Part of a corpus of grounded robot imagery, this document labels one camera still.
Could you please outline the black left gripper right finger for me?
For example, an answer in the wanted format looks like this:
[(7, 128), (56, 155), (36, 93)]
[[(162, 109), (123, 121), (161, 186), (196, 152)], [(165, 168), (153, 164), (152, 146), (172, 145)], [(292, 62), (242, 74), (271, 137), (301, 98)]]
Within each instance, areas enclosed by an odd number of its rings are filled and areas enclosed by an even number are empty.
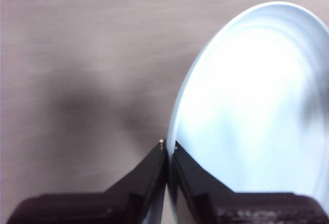
[(236, 193), (177, 143), (175, 180), (196, 223), (328, 223), (318, 202), (293, 193)]

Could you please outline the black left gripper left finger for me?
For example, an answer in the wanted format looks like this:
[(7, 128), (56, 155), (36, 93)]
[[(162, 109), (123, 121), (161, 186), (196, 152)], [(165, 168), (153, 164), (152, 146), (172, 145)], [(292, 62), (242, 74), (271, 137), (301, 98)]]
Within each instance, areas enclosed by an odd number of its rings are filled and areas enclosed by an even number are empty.
[(106, 191), (28, 198), (8, 223), (160, 223), (166, 180), (167, 150), (161, 140)]

